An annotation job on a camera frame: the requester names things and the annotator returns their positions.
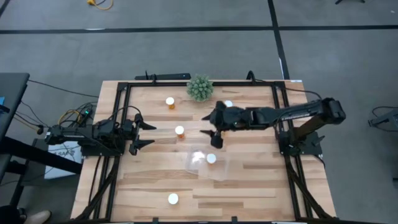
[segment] black metal frame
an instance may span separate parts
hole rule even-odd
[[[242,81],[242,82],[214,82],[213,86],[269,86],[271,87],[272,90],[272,95],[275,103],[275,108],[280,108],[279,105],[279,97],[278,97],[278,92],[277,88],[279,87],[281,89],[282,93],[282,99],[284,101],[284,106],[289,106],[289,101],[287,99],[287,92],[284,89],[285,87],[285,82],[283,81],[274,81],[274,82],[257,82],[254,74],[252,71],[250,71],[246,77],[247,80],[250,81]],[[121,118],[121,125],[125,122],[127,118],[127,110],[128,110],[128,103],[129,99],[131,96],[131,88],[132,87],[143,87],[143,86],[186,86],[187,82],[159,82],[155,78],[151,82],[137,82],[137,83],[126,83],[126,82],[121,82],[118,83],[118,88],[116,92],[116,98],[115,98],[115,103],[114,103],[114,108],[113,108],[113,113],[114,116],[112,117],[113,120],[116,120],[117,118],[117,113],[115,113],[119,109],[119,104],[121,101],[121,93],[122,91],[126,91],[125,97],[124,97],[124,103],[123,103],[123,109],[122,109],[122,118]],[[293,123],[291,121],[288,122],[289,128],[293,127]],[[280,130],[284,130],[282,122],[279,123],[279,128]],[[294,209],[294,215],[295,219],[299,220],[301,219],[300,216],[300,208],[299,208],[299,201],[297,199],[297,193],[296,193],[296,188],[295,188],[295,181],[289,174],[288,169],[291,167],[292,172],[294,172],[291,161],[290,161],[290,156],[288,154],[283,155],[285,158],[285,163],[286,163],[286,169],[287,169],[287,176],[289,180],[289,188],[290,188],[290,193],[292,196],[292,204],[293,204],[293,209]],[[116,165],[119,165],[120,157],[115,157],[114,158],[114,163]],[[297,165],[297,170],[298,170],[298,178],[299,181],[301,182],[301,187],[306,188],[306,183],[305,183],[305,177],[304,177],[304,171],[302,167],[302,162],[300,155],[295,156],[295,163]],[[105,157],[104,163],[103,163],[103,169],[101,171],[101,179],[100,183],[101,185],[104,183],[104,180],[106,178],[106,173],[108,170],[108,165],[109,164],[109,157]],[[99,223],[103,222],[104,220],[110,221],[111,219],[111,213],[112,213],[112,207],[113,207],[113,199],[114,199],[114,193],[115,193],[115,188],[116,188],[116,180],[117,180],[117,172],[116,175],[114,176],[114,179],[112,180],[110,184],[110,189],[109,189],[109,195],[108,195],[108,203],[106,206],[106,216],[105,218],[99,219],[99,214],[100,214],[100,205],[98,205],[95,208],[94,220],[90,220],[91,222],[95,222],[95,220],[98,220]],[[308,218],[312,218],[312,208],[308,202],[308,199],[304,197],[304,202],[305,202],[305,210]]]

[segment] wooden tabletop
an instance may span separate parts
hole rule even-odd
[[[117,81],[103,82],[95,121],[111,115],[117,84]],[[286,81],[286,87],[303,90],[303,83]],[[287,93],[290,105],[307,102],[301,92]],[[165,104],[169,96],[175,99],[174,110]],[[216,86],[211,99],[204,103],[194,102],[186,94],[185,87],[132,88],[129,105],[138,107],[145,122],[157,127],[152,131],[140,131],[140,138],[155,139],[155,143],[142,148],[137,156],[130,155],[126,148],[119,165],[112,221],[152,221],[153,217],[159,217],[160,221],[225,221],[231,220],[232,216],[241,221],[294,220],[285,162],[271,128],[224,134],[224,148],[218,151],[229,158],[224,181],[207,179],[185,170],[189,152],[215,150],[210,146],[209,137],[199,130],[214,129],[201,118],[212,111],[218,100],[231,100],[242,108],[274,107],[268,86]],[[129,108],[127,118],[133,119],[135,114],[136,111]],[[298,119],[294,124],[299,126],[305,121]],[[179,139],[174,131],[179,125],[185,128],[183,139]],[[84,161],[72,218],[87,206],[96,161],[97,157]],[[323,164],[313,156],[302,156],[302,163],[309,191],[326,212],[335,215]],[[178,204],[168,203],[171,193],[179,196]],[[107,199],[106,192],[100,217],[104,217]],[[298,199],[300,212],[305,217],[300,193]]]

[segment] gray floor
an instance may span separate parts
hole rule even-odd
[[[280,26],[398,24],[393,0],[274,4]],[[81,0],[11,0],[0,18],[0,29],[270,25],[263,0],[118,0],[106,12]],[[326,134],[324,160],[338,216],[397,223],[398,192],[392,183],[398,176],[397,134],[370,129],[367,119],[376,106],[397,106],[398,30],[283,31],[281,36],[291,79],[340,100],[347,114],[343,124],[320,130]],[[282,78],[273,31],[0,35],[0,68],[92,95],[103,80],[131,80],[145,70],[212,78],[244,78],[253,70],[258,78]],[[55,124],[67,109],[92,99],[30,83],[24,101]],[[19,111],[29,112],[22,105]],[[17,122],[7,135],[26,143],[37,137]],[[7,175],[4,182],[15,178]],[[50,208],[53,221],[66,220],[77,183],[78,177],[69,177],[53,187],[28,187],[20,205],[29,213]],[[0,187],[0,205],[8,203],[13,187]]]

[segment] white cap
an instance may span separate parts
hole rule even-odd
[[[231,100],[226,100],[224,103],[225,103],[225,105],[226,105],[227,107],[233,106]]]
[[[206,159],[207,159],[207,162],[210,164],[215,163],[217,160],[216,155],[214,155],[214,154],[207,154]]]
[[[172,193],[169,195],[169,203],[172,205],[175,205],[178,202],[178,195],[175,193]]]
[[[168,98],[166,99],[166,103],[167,103],[168,105],[172,105],[172,104],[174,103],[174,98],[168,97]]]
[[[184,127],[183,126],[177,126],[175,128],[175,133],[176,134],[183,134],[184,133]]]

